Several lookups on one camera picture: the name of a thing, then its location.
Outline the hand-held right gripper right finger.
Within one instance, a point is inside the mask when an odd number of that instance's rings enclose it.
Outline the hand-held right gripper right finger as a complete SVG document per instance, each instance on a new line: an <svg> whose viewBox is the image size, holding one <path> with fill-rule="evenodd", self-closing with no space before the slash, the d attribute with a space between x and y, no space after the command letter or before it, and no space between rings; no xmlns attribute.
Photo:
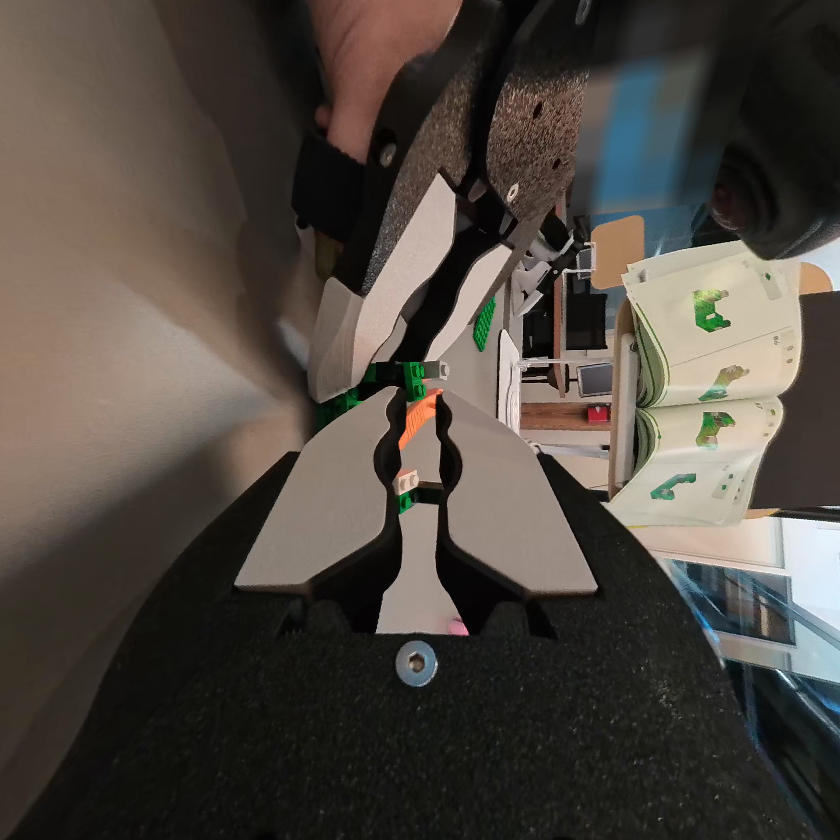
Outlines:
<svg viewBox="0 0 840 840"><path fill-rule="evenodd" d="M526 634L549 634L539 602L592 596L598 585L542 463L462 397L445 392L436 408L437 577L469 634L504 604Z"/></svg>

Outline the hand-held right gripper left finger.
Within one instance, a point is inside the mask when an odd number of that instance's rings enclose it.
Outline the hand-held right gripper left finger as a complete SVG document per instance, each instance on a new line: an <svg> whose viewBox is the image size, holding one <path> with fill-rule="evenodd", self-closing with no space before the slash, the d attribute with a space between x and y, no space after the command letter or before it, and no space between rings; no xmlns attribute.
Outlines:
<svg viewBox="0 0 840 840"><path fill-rule="evenodd" d="M403 391L387 386L333 420L300 452L234 582L312 606L339 604L374 632L402 563L392 483L402 466Z"/></svg>

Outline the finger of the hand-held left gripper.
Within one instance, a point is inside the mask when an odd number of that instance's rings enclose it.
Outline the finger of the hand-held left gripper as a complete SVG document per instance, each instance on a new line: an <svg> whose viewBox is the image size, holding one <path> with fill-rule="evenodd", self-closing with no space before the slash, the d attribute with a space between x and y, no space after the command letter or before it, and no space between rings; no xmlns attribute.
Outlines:
<svg viewBox="0 0 840 840"><path fill-rule="evenodd" d="M474 319L502 275L511 247L493 245L481 255L475 254L469 266L467 254L467 250L461 250L455 267L442 270L441 279L430 285L429 303L424 304L420 326L423 362L440 360Z"/></svg>
<svg viewBox="0 0 840 840"><path fill-rule="evenodd" d="M409 298L451 249L456 213L456 194L438 173L366 296L336 277L327 280L308 360L308 389L316 403L360 383Z"/></svg>

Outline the green lego build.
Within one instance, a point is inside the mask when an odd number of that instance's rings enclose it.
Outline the green lego build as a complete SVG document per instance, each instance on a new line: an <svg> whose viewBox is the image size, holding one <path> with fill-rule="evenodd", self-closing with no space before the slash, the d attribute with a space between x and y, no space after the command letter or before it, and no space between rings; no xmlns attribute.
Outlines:
<svg viewBox="0 0 840 840"><path fill-rule="evenodd" d="M346 414L364 400L373 396L382 388L393 385L403 389L406 404L422 399L427 389L427 381L448 378L448 365L435 362L375 362L368 366L361 383L328 401L318 404L315 412L316 432L320 432L335 419Z"/></svg>

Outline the orange brick separator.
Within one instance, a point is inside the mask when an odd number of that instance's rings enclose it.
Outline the orange brick separator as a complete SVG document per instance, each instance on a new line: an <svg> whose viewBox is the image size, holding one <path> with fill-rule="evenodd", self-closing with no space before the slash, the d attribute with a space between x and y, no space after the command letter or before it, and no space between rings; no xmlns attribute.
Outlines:
<svg viewBox="0 0 840 840"><path fill-rule="evenodd" d="M430 388L422 399L407 404L405 431L398 442L400 450L404 450L423 425L435 419L437 399L443 392L441 388Z"/></svg>

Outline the person's left hand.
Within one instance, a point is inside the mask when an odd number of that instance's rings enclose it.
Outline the person's left hand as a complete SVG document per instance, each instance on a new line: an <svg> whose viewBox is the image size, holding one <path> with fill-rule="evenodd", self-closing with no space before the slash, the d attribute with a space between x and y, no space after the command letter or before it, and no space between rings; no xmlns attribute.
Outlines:
<svg viewBox="0 0 840 840"><path fill-rule="evenodd" d="M315 112L328 142L365 163L397 72L443 43L460 1L309 1L326 101Z"/></svg>

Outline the black and white tool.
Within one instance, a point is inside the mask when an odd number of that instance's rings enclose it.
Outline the black and white tool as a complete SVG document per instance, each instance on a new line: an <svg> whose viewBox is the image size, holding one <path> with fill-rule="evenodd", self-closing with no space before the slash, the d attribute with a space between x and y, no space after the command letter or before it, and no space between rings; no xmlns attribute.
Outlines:
<svg viewBox="0 0 840 840"><path fill-rule="evenodd" d="M521 318L549 295L557 280L588 280L592 272L592 228L588 217L576 217L567 227L549 215L511 274L511 314Z"/></svg>

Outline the tan board acrylic stand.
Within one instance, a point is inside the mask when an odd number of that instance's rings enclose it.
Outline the tan board acrylic stand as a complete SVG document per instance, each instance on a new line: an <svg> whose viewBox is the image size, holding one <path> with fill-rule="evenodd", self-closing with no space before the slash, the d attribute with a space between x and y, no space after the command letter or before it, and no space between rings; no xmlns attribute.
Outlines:
<svg viewBox="0 0 840 840"><path fill-rule="evenodd" d="M588 280L595 290L621 287L627 268L645 257L642 215L623 216L598 225L588 216L576 216L574 226L576 232L587 237L570 273L576 279Z"/></svg>

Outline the small tablet monitor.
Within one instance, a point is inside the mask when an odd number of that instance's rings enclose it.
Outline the small tablet monitor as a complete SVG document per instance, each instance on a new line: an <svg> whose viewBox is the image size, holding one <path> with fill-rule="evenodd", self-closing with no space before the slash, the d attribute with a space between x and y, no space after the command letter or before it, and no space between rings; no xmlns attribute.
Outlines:
<svg viewBox="0 0 840 840"><path fill-rule="evenodd" d="M613 392L613 363L580 364L576 367L574 379L581 399L610 396Z"/></svg>

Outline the open instruction booklet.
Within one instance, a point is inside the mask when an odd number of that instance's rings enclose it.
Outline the open instruction booklet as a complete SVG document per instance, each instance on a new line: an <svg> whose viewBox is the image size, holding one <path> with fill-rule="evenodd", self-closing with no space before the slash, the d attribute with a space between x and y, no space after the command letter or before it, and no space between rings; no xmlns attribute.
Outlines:
<svg viewBox="0 0 840 840"><path fill-rule="evenodd" d="M609 502L623 525L743 519L800 368L801 273L739 240L627 267L641 385L633 473Z"/></svg>

